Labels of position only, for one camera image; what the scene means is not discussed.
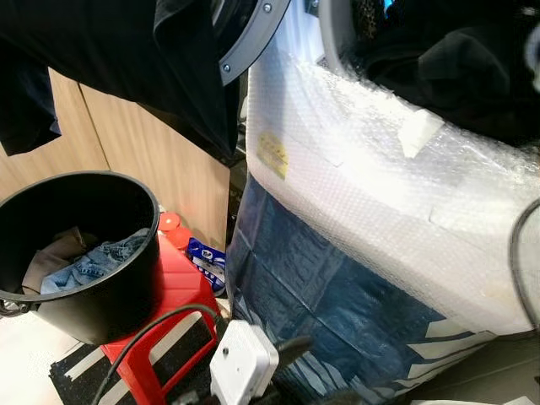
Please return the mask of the white paper tag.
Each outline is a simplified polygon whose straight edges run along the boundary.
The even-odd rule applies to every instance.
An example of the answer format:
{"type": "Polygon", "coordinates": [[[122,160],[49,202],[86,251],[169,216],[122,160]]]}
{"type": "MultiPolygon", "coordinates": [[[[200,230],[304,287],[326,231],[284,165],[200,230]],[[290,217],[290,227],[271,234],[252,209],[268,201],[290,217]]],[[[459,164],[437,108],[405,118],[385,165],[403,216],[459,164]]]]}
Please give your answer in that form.
{"type": "Polygon", "coordinates": [[[397,131],[402,154],[410,159],[417,157],[425,145],[435,138],[444,124],[442,118],[424,109],[409,113],[397,131]]]}

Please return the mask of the blue patterned washer cover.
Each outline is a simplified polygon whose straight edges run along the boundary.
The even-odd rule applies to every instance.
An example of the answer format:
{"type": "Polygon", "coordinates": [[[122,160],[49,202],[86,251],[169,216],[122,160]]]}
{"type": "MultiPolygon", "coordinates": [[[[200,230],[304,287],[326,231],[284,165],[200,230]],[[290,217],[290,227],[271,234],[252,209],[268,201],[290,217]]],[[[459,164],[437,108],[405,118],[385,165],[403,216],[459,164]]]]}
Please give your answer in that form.
{"type": "Polygon", "coordinates": [[[431,211],[247,178],[226,278],[240,319],[275,343],[312,340],[278,378],[298,401],[385,405],[521,326],[505,238],[472,240],[431,211]]]}

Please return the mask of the orange bottle cap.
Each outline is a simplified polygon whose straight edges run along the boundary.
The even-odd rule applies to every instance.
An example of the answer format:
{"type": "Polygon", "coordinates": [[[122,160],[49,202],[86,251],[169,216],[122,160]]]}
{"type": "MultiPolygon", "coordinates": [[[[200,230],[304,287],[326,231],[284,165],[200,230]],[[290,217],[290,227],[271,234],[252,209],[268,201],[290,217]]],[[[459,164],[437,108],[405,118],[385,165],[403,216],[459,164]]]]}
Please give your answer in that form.
{"type": "Polygon", "coordinates": [[[184,226],[177,226],[172,230],[165,230],[163,231],[163,235],[169,241],[170,245],[177,248],[178,251],[185,251],[192,239],[192,232],[184,226]]]}
{"type": "Polygon", "coordinates": [[[177,230],[182,226],[181,216],[174,212],[162,212],[159,213],[159,226],[158,231],[162,233],[169,233],[177,230]]]}

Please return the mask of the black white striped mat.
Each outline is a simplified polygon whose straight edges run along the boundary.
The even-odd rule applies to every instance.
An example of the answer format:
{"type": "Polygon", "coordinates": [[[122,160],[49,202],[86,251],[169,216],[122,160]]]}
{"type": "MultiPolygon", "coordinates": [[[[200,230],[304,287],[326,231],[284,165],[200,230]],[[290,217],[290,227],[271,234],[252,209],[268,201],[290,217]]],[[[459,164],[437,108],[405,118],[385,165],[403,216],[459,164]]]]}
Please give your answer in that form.
{"type": "MultiPolygon", "coordinates": [[[[200,348],[211,343],[211,332],[199,314],[189,314],[179,321],[173,331],[166,334],[151,348],[149,359],[159,382],[166,383],[192,359],[200,348]]],[[[192,391],[208,390],[208,364],[212,355],[203,359],[184,374],[172,390],[166,392],[165,402],[172,404],[177,398],[192,391]]],[[[97,346],[79,343],[66,358],[50,366],[49,377],[64,405],[89,405],[98,386],[111,367],[111,360],[97,346]]],[[[100,400],[101,405],[138,405],[118,374],[109,379],[108,389],[100,400]]]]}

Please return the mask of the wooden cabinet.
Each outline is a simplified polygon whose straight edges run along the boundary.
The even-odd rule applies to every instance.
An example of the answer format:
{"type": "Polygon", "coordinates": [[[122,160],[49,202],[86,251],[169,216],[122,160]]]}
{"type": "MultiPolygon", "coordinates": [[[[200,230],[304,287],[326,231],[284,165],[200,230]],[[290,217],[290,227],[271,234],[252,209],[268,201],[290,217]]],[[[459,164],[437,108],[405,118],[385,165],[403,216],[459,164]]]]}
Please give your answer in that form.
{"type": "Polygon", "coordinates": [[[230,170],[130,101],[50,73],[62,136],[27,154],[0,150],[0,201],[24,186],[79,170],[113,170],[149,186],[202,242],[227,246],[230,170]]]}

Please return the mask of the black plastic bucket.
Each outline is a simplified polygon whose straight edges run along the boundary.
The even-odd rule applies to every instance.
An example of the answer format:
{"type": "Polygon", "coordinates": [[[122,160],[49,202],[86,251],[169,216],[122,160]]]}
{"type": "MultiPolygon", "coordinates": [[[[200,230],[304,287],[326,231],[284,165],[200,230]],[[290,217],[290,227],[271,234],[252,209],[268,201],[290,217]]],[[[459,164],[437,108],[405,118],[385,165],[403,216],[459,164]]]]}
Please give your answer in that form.
{"type": "Polygon", "coordinates": [[[138,332],[159,301],[159,204],[138,179],[71,172],[42,179],[0,202],[0,316],[34,312],[81,343],[101,346],[138,332]],[[77,227],[105,242],[143,230],[116,270],[54,294],[22,294],[35,251],[77,227]]]}

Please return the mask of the blue white package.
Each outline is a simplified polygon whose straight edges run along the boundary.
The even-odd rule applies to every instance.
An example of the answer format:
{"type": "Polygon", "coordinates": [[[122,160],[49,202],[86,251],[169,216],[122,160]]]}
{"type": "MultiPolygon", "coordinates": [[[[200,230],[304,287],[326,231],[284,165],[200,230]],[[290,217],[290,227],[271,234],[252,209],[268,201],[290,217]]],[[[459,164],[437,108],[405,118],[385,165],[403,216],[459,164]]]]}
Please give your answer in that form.
{"type": "Polygon", "coordinates": [[[226,254],[211,246],[205,246],[200,240],[190,238],[185,249],[186,255],[194,266],[211,283],[213,294],[224,297],[226,294],[226,254]]]}

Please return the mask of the black cloth garment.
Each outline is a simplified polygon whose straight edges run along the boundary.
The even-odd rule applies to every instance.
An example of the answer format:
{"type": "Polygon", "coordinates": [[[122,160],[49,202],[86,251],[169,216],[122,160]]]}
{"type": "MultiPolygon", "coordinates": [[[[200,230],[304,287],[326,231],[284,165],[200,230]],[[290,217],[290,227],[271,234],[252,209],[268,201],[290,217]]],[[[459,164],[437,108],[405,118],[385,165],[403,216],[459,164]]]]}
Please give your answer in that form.
{"type": "Polygon", "coordinates": [[[352,0],[356,69],[457,127],[540,142],[540,97],[524,57],[538,0],[352,0]]]}

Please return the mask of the yellow washer sticker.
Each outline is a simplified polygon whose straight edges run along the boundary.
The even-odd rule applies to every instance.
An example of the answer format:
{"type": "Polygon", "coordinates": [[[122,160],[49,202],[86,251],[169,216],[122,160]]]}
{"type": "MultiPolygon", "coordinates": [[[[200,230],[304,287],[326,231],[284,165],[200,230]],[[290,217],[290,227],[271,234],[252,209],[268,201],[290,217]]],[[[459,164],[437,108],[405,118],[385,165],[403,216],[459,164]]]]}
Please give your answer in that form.
{"type": "Polygon", "coordinates": [[[273,132],[259,132],[256,139],[256,158],[278,178],[285,179],[289,156],[282,139],[273,132]]]}

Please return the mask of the red plastic stool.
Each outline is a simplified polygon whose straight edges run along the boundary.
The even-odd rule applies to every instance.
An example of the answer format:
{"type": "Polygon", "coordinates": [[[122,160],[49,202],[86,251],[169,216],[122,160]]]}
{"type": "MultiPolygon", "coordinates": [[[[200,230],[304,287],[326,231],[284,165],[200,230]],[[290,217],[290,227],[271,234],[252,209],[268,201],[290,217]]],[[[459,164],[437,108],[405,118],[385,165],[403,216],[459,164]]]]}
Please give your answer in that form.
{"type": "Polygon", "coordinates": [[[215,310],[219,306],[213,297],[211,283],[164,235],[159,236],[159,260],[154,281],[157,312],[151,320],[162,316],[166,319],[149,328],[146,334],[135,334],[100,347],[105,357],[116,366],[121,381],[127,383],[137,405],[165,405],[166,394],[193,371],[197,363],[212,358],[213,348],[219,343],[219,332],[212,314],[203,314],[196,319],[193,310],[179,311],[186,305],[204,305],[215,310]],[[162,382],[152,367],[152,351],[167,335],[176,332],[184,321],[192,321],[194,325],[201,322],[208,329],[208,343],[197,346],[197,351],[181,363],[177,373],[162,382]]]}

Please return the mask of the blue denim cloth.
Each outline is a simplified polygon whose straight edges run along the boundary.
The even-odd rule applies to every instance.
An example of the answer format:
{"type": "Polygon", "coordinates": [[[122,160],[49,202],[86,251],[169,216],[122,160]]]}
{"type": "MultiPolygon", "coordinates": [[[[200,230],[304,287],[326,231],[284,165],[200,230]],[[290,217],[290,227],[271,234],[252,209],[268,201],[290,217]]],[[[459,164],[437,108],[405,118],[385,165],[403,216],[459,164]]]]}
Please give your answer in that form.
{"type": "Polygon", "coordinates": [[[143,246],[150,236],[149,229],[143,228],[123,240],[103,242],[100,246],[93,247],[88,253],[78,256],[71,265],[46,275],[40,286],[40,293],[66,292],[115,273],[124,262],[135,255],[135,251],[143,246]]]}

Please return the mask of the black hanging garment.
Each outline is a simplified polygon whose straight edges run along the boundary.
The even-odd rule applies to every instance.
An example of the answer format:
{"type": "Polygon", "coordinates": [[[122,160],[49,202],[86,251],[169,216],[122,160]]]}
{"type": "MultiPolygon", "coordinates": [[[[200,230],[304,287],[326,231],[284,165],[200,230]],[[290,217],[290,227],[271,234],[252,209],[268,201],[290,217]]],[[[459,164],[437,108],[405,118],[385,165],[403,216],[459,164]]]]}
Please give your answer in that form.
{"type": "Polygon", "coordinates": [[[233,159],[238,89],[219,71],[227,0],[0,0],[0,151],[59,138],[51,73],[142,105],[214,159],[233,159]]]}

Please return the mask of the beige cloth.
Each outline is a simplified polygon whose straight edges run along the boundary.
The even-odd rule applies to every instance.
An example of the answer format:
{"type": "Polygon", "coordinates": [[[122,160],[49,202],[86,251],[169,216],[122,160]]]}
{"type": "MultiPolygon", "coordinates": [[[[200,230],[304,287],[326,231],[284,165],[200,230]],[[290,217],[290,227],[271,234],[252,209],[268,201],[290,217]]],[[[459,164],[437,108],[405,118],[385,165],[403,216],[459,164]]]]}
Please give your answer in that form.
{"type": "Polygon", "coordinates": [[[34,257],[22,280],[23,294],[41,294],[41,285],[46,275],[57,273],[69,266],[74,259],[86,252],[86,247],[95,239],[92,235],[72,227],[53,236],[51,243],[35,251],[34,257]]]}

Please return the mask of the bubble-wrapped white washing machine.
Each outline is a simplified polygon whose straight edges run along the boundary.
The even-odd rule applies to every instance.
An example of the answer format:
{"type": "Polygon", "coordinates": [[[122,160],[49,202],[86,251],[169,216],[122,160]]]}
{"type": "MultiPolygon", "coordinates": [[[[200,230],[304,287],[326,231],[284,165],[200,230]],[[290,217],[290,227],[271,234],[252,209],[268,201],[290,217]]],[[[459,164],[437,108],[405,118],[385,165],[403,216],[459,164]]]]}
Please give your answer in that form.
{"type": "Polygon", "coordinates": [[[500,335],[530,331],[508,250],[518,216],[539,193],[537,157],[446,123],[417,157],[406,158],[397,131],[420,108],[332,73],[323,57],[319,19],[294,0],[248,73],[248,176],[281,179],[256,155],[259,132],[273,132],[289,156],[281,181],[301,192],[352,188],[393,206],[428,203],[437,226],[472,240],[502,235],[512,307],[523,323],[500,335]]]}

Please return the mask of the grey washer door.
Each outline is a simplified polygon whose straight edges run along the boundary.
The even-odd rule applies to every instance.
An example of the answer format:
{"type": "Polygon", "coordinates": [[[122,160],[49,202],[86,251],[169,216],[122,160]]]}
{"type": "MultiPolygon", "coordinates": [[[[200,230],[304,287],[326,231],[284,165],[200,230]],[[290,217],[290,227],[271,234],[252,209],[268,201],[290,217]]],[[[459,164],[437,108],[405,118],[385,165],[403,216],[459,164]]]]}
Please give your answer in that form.
{"type": "Polygon", "coordinates": [[[219,0],[213,31],[223,85],[245,73],[266,49],[292,0],[219,0]]]}

